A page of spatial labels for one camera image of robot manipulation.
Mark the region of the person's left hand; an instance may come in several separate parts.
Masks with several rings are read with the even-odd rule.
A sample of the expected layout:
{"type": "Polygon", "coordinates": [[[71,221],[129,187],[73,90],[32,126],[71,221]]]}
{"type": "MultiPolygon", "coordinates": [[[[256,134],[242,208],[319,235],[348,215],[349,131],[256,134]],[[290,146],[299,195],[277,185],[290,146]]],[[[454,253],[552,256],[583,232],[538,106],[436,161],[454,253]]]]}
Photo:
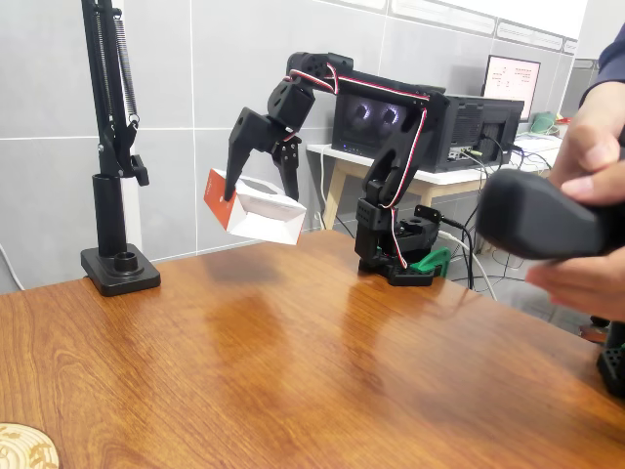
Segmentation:
{"type": "Polygon", "coordinates": [[[624,249],[530,268],[525,280],[553,303],[605,320],[624,321],[624,249]]]}

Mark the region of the person's right hand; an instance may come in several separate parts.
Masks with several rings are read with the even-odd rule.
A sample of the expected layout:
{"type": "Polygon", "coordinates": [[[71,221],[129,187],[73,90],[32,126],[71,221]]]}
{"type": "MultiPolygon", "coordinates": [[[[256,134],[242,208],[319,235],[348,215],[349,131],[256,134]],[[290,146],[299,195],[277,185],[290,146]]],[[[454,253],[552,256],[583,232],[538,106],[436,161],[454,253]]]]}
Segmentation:
{"type": "Polygon", "coordinates": [[[624,161],[618,142],[624,129],[624,85],[592,88],[573,117],[550,173],[554,186],[586,205],[624,201],[624,161]]]}

